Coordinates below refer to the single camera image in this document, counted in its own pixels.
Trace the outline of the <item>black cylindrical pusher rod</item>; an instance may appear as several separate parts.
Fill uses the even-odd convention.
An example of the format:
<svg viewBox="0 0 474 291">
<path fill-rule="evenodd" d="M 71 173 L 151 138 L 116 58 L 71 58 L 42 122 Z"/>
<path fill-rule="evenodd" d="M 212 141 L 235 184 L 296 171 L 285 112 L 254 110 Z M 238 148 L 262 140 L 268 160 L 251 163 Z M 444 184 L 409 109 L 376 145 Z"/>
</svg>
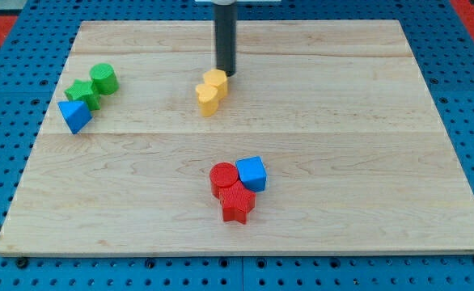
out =
<svg viewBox="0 0 474 291">
<path fill-rule="evenodd" d="M 216 67 L 227 77 L 236 71 L 236 0 L 214 0 Z"/>
</svg>

